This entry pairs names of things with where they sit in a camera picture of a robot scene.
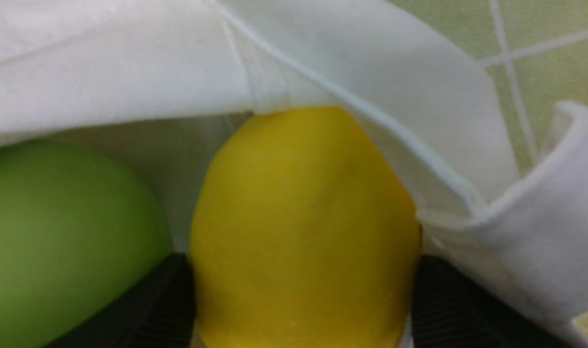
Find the fabric fold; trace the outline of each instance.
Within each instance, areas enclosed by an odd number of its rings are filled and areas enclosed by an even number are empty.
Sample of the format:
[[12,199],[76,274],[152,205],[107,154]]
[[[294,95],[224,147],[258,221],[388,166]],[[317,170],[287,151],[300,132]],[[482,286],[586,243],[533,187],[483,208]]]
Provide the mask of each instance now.
[[587,347],[570,328],[588,309],[587,108],[559,104],[570,126],[521,180],[484,69],[385,0],[0,0],[0,145],[335,104],[453,262]]

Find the yellow fruit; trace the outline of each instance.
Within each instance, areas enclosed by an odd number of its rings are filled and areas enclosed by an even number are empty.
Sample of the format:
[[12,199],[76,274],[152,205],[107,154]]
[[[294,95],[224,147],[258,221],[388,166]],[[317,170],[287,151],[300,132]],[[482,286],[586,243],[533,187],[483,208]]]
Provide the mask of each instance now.
[[248,121],[214,158],[191,232],[208,348],[395,348],[415,208],[340,108]]

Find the yellow lemon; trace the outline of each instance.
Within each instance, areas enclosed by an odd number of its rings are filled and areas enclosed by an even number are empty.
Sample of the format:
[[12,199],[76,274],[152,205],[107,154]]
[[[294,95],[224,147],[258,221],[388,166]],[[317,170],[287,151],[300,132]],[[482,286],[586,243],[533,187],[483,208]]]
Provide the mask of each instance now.
[[191,232],[208,348],[395,348],[415,208],[340,108],[248,121],[212,161]]

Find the green fruit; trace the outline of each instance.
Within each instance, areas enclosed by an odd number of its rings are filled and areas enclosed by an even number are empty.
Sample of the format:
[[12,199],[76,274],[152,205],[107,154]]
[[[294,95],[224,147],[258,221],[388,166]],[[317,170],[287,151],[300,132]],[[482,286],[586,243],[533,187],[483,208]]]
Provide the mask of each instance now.
[[146,184],[75,145],[0,149],[0,348],[40,348],[172,251]]

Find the green tile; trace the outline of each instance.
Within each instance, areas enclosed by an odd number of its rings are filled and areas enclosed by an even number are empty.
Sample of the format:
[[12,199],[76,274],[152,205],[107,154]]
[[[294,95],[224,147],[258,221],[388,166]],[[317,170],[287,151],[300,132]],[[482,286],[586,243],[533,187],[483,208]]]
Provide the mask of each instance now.
[[588,29],[588,0],[500,0],[511,49]]
[[519,116],[517,116],[517,111],[515,110],[506,70],[502,65],[495,65],[489,67],[487,71],[495,82],[498,91],[502,115],[504,116],[508,130],[508,137],[513,145],[513,151],[517,158],[517,165],[522,174],[525,174],[532,169],[532,159],[528,152],[526,136],[521,128]]
[[391,0],[476,59],[501,52],[488,0]]
[[519,59],[514,65],[540,146],[551,126],[555,102],[588,105],[588,40]]

